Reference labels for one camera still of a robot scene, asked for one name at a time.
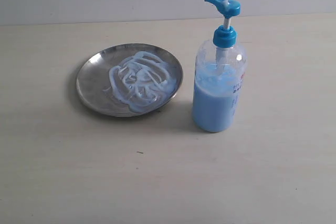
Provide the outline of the blue pump soap bottle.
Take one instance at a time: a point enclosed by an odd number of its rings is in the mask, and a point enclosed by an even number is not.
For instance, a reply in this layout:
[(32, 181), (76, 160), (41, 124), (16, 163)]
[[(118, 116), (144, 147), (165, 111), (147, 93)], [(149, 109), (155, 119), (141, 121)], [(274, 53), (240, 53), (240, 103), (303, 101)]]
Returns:
[(213, 38), (205, 41), (197, 52), (192, 117), (202, 130), (217, 133), (233, 122), (247, 56), (230, 24), (231, 18), (240, 14), (240, 3), (235, 0), (204, 1), (213, 4), (224, 21), (215, 29)]

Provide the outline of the pale blue soap swirls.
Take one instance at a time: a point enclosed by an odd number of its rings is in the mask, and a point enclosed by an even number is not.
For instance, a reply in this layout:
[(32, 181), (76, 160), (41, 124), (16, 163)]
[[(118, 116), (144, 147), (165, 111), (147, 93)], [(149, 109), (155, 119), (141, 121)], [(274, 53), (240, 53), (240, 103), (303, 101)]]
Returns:
[(138, 51), (112, 67), (109, 80), (113, 96), (136, 113), (169, 98), (177, 84), (170, 64), (146, 51)]

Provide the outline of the round stainless steel plate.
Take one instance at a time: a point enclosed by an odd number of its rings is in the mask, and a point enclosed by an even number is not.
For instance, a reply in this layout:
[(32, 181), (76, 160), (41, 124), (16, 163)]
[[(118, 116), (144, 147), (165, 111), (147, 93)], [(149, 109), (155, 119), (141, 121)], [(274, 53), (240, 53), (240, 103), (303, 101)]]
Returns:
[[(136, 113), (128, 105), (119, 102), (112, 94), (109, 70), (138, 51), (146, 51), (160, 57), (171, 66), (171, 73), (177, 79), (173, 94), (152, 109)], [(76, 89), (80, 101), (89, 109), (116, 118), (130, 118), (145, 115), (166, 105), (176, 96), (183, 81), (183, 69), (177, 58), (158, 46), (130, 43), (106, 48), (91, 56), (76, 76)]]

